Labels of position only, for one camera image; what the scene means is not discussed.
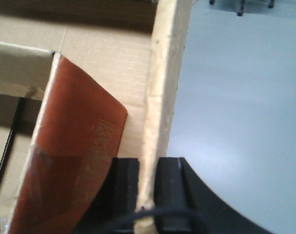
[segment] black wire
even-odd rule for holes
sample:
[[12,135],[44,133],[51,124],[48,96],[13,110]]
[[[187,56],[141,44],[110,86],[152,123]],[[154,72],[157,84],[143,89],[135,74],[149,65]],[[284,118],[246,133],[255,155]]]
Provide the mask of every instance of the black wire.
[[201,234],[208,234],[208,228],[205,224],[203,216],[194,210],[186,208],[176,208],[176,207],[161,207],[152,210],[143,210],[136,213],[129,214],[127,216],[122,216],[113,219],[103,226],[103,228],[96,230],[93,234],[110,234],[114,229],[120,228],[125,224],[134,222],[137,219],[141,219],[147,216],[153,217],[187,217],[192,221],[197,222],[198,226],[201,226]]

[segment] cardboard box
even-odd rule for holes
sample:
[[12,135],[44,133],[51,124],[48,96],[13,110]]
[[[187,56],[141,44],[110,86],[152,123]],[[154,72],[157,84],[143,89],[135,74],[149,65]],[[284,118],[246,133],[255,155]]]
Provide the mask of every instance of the cardboard box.
[[60,53],[4,42],[0,93],[3,231],[69,233],[117,156],[127,111]]
[[0,0],[0,40],[61,51],[128,110],[118,156],[141,161],[151,203],[166,156],[192,0]]

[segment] cardboard edge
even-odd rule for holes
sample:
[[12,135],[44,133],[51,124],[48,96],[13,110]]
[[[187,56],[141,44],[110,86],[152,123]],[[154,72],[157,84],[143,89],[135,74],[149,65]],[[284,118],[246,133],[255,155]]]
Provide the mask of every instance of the cardboard edge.
[[[191,7],[192,0],[159,0],[157,7],[151,39],[137,211],[154,206],[155,171],[158,158],[166,156]],[[152,217],[138,220],[134,231],[136,234],[157,233]]]
[[36,122],[36,125],[35,125],[35,128],[34,128],[33,134],[32,134],[31,144],[30,144],[30,147],[29,147],[29,150],[28,150],[27,160],[25,162],[25,166],[23,168],[21,177],[19,178],[20,183],[19,183],[19,186],[18,186],[18,189],[17,189],[17,194],[15,196],[17,199],[15,201],[13,209],[11,210],[8,218],[5,218],[6,221],[4,223],[2,223],[1,224],[2,226],[0,227],[1,231],[4,234],[8,234],[11,222],[13,220],[15,208],[17,206],[18,197],[19,197],[19,194],[20,194],[23,182],[24,182],[24,178],[26,176],[26,173],[27,173],[28,168],[29,168],[30,163],[31,163],[31,157],[33,155],[34,146],[36,144],[36,140],[37,140],[37,136],[38,136],[38,133],[39,133],[40,126],[41,126],[41,122],[42,122],[44,114],[45,114],[46,104],[48,102],[50,92],[51,92],[51,88],[53,86],[53,83],[54,83],[54,80],[55,80],[55,77],[56,77],[56,73],[57,73],[58,65],[59,65],[59,60],[60,60],[61,56],[62,56],[61,53],[54,52],[52,68],[51,68],[49,80],[48,80],[48,83],[47,83],[47,86],[46,86],[46,89],[45,89],[42,105],[41,105],[39,114],[37,116],[37,122]]

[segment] cardboard flap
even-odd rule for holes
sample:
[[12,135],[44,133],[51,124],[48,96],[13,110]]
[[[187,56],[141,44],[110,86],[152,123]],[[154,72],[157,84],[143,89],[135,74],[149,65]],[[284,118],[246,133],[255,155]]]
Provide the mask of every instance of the cardboard flap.
[[42,99],[52,51],[0,42],[0,93]]

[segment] cardboard wall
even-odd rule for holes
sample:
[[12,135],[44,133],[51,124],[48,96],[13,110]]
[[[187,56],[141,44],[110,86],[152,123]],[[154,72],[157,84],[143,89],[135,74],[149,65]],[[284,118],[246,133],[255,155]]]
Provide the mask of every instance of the cardboard wall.
[[140,157],[156,4],[0,0],[0,41],[61,51],[128,110],[119,157]]

